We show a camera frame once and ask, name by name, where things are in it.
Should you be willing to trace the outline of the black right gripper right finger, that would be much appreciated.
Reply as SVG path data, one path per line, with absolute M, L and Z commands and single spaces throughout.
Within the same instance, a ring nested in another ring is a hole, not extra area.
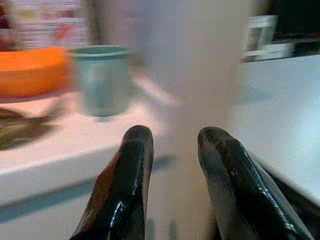
M 217 240 L 311 240 L 320 208 L 250 157 L 219 127 L 197 137 L 198 159 L 215 209 Z

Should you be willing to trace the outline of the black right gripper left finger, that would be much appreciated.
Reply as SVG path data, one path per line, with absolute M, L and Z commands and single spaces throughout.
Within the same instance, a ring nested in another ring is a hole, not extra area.
M 135 125 L 97 177 L 73 240 L 143 240 L 154 161 L 151 130 Z

